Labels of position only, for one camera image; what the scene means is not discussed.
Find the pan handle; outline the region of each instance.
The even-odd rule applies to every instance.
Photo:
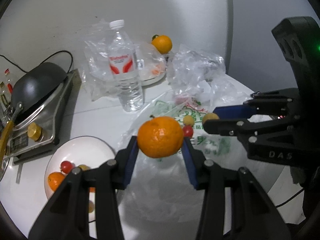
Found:
[[[3,157],[5,153],[7,152],[7,144],[9,137],[11,135],[12,129],[14,127],[14,121],[16,120],[18,114],[23,109],[22,103],[19,102],[17,104],[16,110],[14,111],[10,121],[7,123],[5,128],[3,129],[0,137],[0,165],[2,165]]]

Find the white wall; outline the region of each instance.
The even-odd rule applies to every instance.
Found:
[[[0,20],[0,53],[30,70],[67,49],[79,67],[85,61],[81,37],[101,18],[124,19],[132,38],[166,34],[175,47],[182,42],[226,55],[227,0],[13,0]],[[7,67],[22,75],[0,58],[0,79]]]
[[[283,18],[311,16],[307,0],[233,0],[234,22],[228,74],[254,91],[296,87],[291,66],[271,30]]]

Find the plate with fruit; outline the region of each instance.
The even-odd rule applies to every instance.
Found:
[[[49,199],[66,175],[74,168],[82,170],[98,168],[113,159],[113,150],[104,141],[91,136],[71,139],[52,155],[44,175],[44,190]],[[89,193],[89,222],[95,220],[95,188]]]

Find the white bottle cap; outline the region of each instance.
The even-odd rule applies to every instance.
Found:
[[[117,20],[109,23],[110,29],[122,28],[124,26],[124,20]]]

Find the red and white label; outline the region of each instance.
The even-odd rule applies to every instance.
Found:
[[[123,74],[135,70],[133,55],[113,55],[109,57],[110,69],[113,74]]]

